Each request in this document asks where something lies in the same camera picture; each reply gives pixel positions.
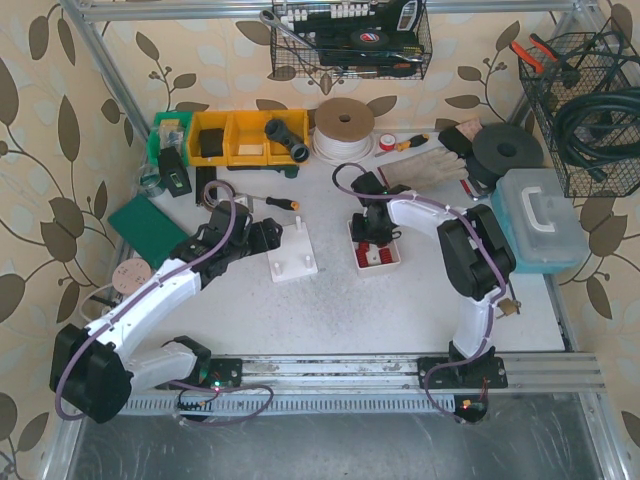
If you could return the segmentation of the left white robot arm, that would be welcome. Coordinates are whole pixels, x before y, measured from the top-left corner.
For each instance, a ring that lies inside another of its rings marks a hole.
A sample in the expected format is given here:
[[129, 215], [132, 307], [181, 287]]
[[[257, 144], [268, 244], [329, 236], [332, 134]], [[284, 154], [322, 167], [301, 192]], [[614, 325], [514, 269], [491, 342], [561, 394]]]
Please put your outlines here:
[[243, 390], [221, 380], [211, 368], [208, 348], [188, 336], [176, 337], [146, 354], [136, 349], [152, 330], [186, 300], [224, 274], [230, 263], [276, 250], [283, 228], [272, 218], [255, 222], [233, 199], [219, 203], [208, 223], [174, 247], [168, 259], [133, 294], [102, 317], [79, 328], [67, 325], [55, 337], [50, 388], [57, 415], [67, 421], [114, 418], [132, 393], [164, 384], [218, 397]]

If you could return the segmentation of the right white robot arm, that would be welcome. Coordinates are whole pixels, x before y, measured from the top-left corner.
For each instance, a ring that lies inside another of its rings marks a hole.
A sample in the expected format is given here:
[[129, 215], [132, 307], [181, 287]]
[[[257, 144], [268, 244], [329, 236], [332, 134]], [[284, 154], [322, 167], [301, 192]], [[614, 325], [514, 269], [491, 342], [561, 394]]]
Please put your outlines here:
[[462, 300], [450, 360], [463, 365], [489, 352], [495, 309], [516, 268], [515, 255], [492, 209], [477, 204], [460, 210], [405, 185], [385, 187], [373, 172], [351, 162], [336, 167], [331, 180], [364, 208], [351, 219], [355, 243], [386, 247], [396, 239], [396, 230], [406, 227], [439, 244], [446, 277]]

